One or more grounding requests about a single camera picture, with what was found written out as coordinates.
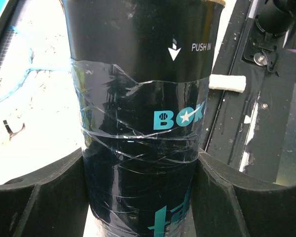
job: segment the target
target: transparent packing tape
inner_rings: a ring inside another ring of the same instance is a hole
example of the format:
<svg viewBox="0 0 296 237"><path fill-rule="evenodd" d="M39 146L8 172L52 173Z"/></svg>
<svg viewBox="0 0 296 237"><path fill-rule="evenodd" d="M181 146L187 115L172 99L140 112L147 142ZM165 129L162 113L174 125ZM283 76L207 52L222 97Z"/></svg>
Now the transparent packing tape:
<svg viewBox="0 0 296 237"><path fill-rule="evenodd" d="M137 83L119 66L72 61L90 205L104 236L180 236L209 77Z"/></svg>

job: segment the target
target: teal logo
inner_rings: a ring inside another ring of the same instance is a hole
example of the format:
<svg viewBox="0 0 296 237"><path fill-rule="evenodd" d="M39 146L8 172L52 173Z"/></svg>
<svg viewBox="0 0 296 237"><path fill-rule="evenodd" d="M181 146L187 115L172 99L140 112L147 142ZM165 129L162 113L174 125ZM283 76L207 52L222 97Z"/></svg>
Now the teal logo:
<svg viewBox="0 0 296 237"><path fill-rule="evenodd" d="M196 105L196 108L187 107L182 109L175 119L176 123L180 127L186 127L194 122L197 122L203 118L204 114L204 104ZM174 113L170 110L165 111L155 111L153 119L153 129L154 130L168 130L174 126Z"/></svg>
<svg viewBox="0 0 296 237"><path fill-rule="evenodd" d="M148 227L149 230L154 230L153 237L164 237L165 228L169 227L168 237L174 237L174 231L179 227L189 209L190 189L185 195L184 201L172 210L169 210L171 215L167 216L167 206L158 210L155 213L154 226Z"/></svg>

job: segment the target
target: white arrow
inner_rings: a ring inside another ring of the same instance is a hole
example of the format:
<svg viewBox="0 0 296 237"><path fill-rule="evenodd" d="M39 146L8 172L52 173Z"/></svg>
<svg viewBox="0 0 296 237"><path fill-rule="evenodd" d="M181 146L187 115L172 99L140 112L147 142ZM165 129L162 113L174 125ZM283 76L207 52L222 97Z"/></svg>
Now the white arrow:
<svg viewBox="0 0 296 237"><path fill-rule="evenodd" d="M177 55L179 54L181 48L179 48L179 49L177 49L177 50L172 49L172 48L168 48L168 50L169 50L169 52L170 52L170 55L171 55L172 60L174 61L174 60L176 60L176 57L177 57Z"/></svg>
<svg viewBox="0 0 296 237"><path fill-rule="evenodd" d="M177 55L179 54L181 48L177 49L177 41L173 38L172 48L168 48L172 60L176 60Z"/></svg>

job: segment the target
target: blue cable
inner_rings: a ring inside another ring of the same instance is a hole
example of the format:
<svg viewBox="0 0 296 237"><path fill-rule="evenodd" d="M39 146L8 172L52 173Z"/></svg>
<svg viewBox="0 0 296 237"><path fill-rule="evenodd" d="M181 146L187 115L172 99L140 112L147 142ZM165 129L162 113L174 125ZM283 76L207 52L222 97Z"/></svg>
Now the blue cable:
<svg viewBox="0 0 296 237"><path fill-rule="evenodd" d="M21 34L21 32L14 26L11 26L11 29L17 33ZM9 98L12 94L14 94L19 88L22 87L24 84L26 78L28 77L29 73L32 71L50 71L50 72L70 72L70 68L53 68L53 67L31 67L32 61L33 61L33 50L32 48L28 45L28 48L30 49L29 53L29 66L28 69L25 71L24 75L22 78L17 82L16 86L13 87L7 94L4 96L0 97L0 102L4 101L5 99Z"/></svg>

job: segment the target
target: metal screw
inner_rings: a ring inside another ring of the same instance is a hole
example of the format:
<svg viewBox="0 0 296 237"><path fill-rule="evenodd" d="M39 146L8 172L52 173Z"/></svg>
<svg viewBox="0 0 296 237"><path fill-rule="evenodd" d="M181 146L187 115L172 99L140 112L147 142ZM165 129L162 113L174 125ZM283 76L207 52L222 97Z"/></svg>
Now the metal screw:
<svg viewBox="0 0 296 237"><path fill-rule="evenodd" d="M262 109L266 110L268 108L268 104L264 103L262 104Z"/></svg>
<svg viewBox="0 0 296 237"><path fill-rule="evenodd" d="M260 58L258 58L258 62L262 62L263 60L265 59L265 56L264 55L262 55L262 56L260 56Z"/></svg>
<svg viewBox="0 0 296 237"><path fill-rule="evenodd" d="M264 54L262 53L256 53L253 57L255 63L259 66L266 66L267 60Z"/></svg>

